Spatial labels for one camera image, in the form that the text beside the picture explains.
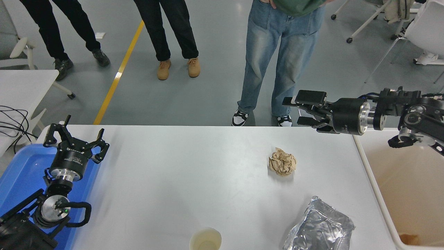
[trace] robotic arm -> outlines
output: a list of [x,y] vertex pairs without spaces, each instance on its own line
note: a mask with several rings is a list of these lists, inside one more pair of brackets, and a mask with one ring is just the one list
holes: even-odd
[[[102,139],[104,129],[91,143],[72,137],[66,128],[70,118],[68,115],[64,125],[51,124],[45,137],[44,147],[57,145],[51,167],[44,170],[46,190],[39,189],[0,217],[0,249],[52,250],[58,244],[54,237],[63,227],[80,227],[88,223],[91,205],[87,202],[70,202],[68,194],[73,182],[83,178],[88,160],[101,162],[109,144]],[[54,137],[55,132],[60,134],[59,144]],[[95,147],[100,148],[97,154],[92,152]],[[83,221],[69,222],[68,215],[73,208],[85,208]],[[55,227],[54,230],[48,234],[41,230],[52,227]]]
[[[297,123],[311,126],[320,133],[362,135],[369,127],[382,130],[387,116],[399,116],[399,135],[389,140],[390,147],[427,145],[444,156],[443,95],[421,95],[421,91],[404,91],[399,87],[327,102],[326,92],[300,90],[297,96],[285,97],[282,104],[313,115],[314,118],[299,117]],[[376,106],[370,107],[369,101]]]

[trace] black pants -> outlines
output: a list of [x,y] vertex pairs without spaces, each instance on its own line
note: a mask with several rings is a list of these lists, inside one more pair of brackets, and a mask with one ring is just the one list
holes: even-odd
[[[77,34],[86,42],[89,51],[100,48],[100,43],[95,39],[94,31],[88,16],[83,11],[77,0],[52,0],[71,21]],[[49,55],[53,58],[66,60],[68,55],[63,48],[60,31],[56,18],[52,12],[49,0],[20,0],[28,10],[31,17],[39,26],[39,32],[45,42]]]
[[165,30],[163,29],[160,5],[162,5],[163,11],[176,35],[182,49],[182,56],[186,59],[198,57],[199,51],[197,51],[185,0],[134,0],[134,2],[150,35],[157,60],[165,61],[171,57]]

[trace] jeans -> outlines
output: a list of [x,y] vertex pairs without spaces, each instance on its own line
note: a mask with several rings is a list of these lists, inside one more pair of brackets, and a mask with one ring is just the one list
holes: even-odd
[[[86,42],[86,48],[89,51],[100,48],[100,43],[95,39],[95,33],[92,30],[88,16],[77,0],[52,1],[71,21],[77,34]],[[32,19],[39,26],[40,35],[49,55],[60,60],[68,59],[69,57],[63,48],[59,27],[49,0],[20,0],[20,2],[22,2]]]
[[292,17],[273,9],[269,3],[253,0],[248,17],[242,97],[238,101],[240,111],[250,113],[256,108],[268,63],[281,37],[271,114],[290,114],[290,107],[283,106],[282,101],[293,96],[296,82],[313,53],[324,12],[323,6],[308,15]]
[[182,49],[183,58],[198,57],[199,51],[194,40],[185,0],[134,0],[134,2],[150,35],[157,60],[166,61],[171,57],[165,30],[163,29],[160,5]]

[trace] black sneaker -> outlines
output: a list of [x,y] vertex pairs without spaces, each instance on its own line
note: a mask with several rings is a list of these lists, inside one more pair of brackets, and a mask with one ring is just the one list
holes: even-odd
[[74,66],[74,64],[72,63],[72,61],[70,59],[66,59],[66,60],[60,60],[60,59],[56,59],[54,61],[55,64],[55,69],[57,69],[59,71],[59,75],[57,76],[57,78],[55,79],[56,81],[62,80],[63,78],[66,77],[66,75],[68,74],[68,69],[72,68],[72,66]]
[[233,119],[231,120],[231,126],[243,126],[245,124],[245,121],[247,120],[247,117],[247,113],[236,110],[236,113],[234,113]]
[[293,125],[293,122],[291,121],[291,117],[288,116],[282,116],[277,118],[277,124],[279,127],[291,127]]
[[105,53],[103,53],[103,51],[99,48],[94,49],[92,51],[92,55],[94,56],[94,58],[97,60],[97,63],[102,66],[105,67],[106,65],[108,65],[110,63],[109,58],[105,55]]

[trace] shoe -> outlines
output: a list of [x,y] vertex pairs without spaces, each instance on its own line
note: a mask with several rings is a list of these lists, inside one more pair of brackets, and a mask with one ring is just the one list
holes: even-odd
[[166,61],[161,61],[159,68],[157,69],[157,78],[159,80],[166,80],[168,78],[169,73],[169,69],[171,67],[171,61],[170,59],[166,60]]
[[105,67],[106,65],[108,65],[110,63],[109,58],[105,55],[105,53],[103,53],[103,51],[99,48],[94,49],[92,51],[92,55],[94,56],[94,58],[97,60],[97,63],[102,66]]
[[66,59],[63,61],[60,59],[56,59],[54,61],[54,64],[55,64],[55,69],[57,69],[59,71],[59,75],[55,79],[56,81],[59,81],[59,80],[62,80],[63,78],[65,78],[66,75],[68,74],[68,69],[70,69],[74,66],[74,64],[72,63],[72,61],[70,59]]
[[293,125],[293,122],[291,121],[291,117],[288,116],[282,116],[277,118],[277,124],[279,127],[291,127]]
[[234,113],[233,115],[233,120],[231,120],[231,126],[243,126],[245,124],[245,121],[247,120],[247,117],[247,113],[236,110],[236,113]]
[[191,58],[188,60],[187,64],[188,64],[188,75],[192,78],[198,77],[200,74],[199,59],[197,57]]

